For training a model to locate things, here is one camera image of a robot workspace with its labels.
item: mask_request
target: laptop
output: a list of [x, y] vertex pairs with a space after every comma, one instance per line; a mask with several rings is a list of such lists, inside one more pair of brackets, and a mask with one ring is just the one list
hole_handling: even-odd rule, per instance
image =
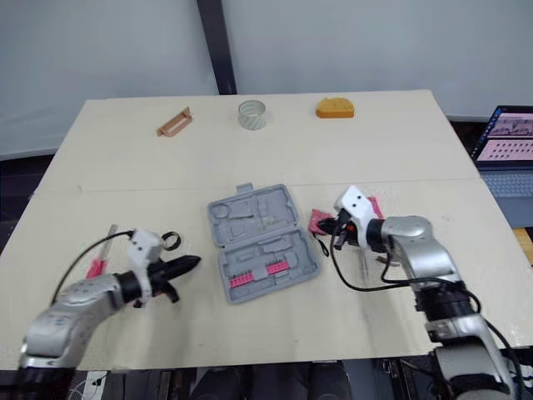
[[471, 157], [509, 224], [533, 227], [533, 107], [498, 106]]

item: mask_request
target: white backdrop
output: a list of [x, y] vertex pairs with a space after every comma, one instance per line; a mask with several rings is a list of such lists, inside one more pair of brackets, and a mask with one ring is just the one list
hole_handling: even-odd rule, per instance
[[239, 93], [431, 89], [446, 115], [533, 103], [531, 0], [224, 0]]
[[213, 93], [194, 0], [0, 2], [0, 159], [53, 151], [88, 98]]

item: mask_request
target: wooden bracket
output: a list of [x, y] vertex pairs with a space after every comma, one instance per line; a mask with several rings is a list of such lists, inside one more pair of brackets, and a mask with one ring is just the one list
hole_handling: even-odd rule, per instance
[[191, 110], [189, 109], [189, 107], [184, 108], [173, 119], [158, 128], [157, 135], [165, 135], [168, 137], [174, 136], [191, 122]]

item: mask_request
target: open tool case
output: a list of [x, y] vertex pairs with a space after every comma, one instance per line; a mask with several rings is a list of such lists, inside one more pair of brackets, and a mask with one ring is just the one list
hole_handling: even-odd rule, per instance
[[207, 214], [227, 301], [243, 303], [315, 277], [319, 273], [307, 233], [285, 185], [253, 190], [212, 202]]

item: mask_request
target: clear tape roll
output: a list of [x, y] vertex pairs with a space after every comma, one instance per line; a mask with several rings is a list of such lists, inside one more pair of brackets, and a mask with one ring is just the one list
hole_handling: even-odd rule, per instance
[[239, 105], [239, 122], [242, 127], [251, 131], [267, 125], [265, 111], [267, 107], [258, 100], [247, 100]]

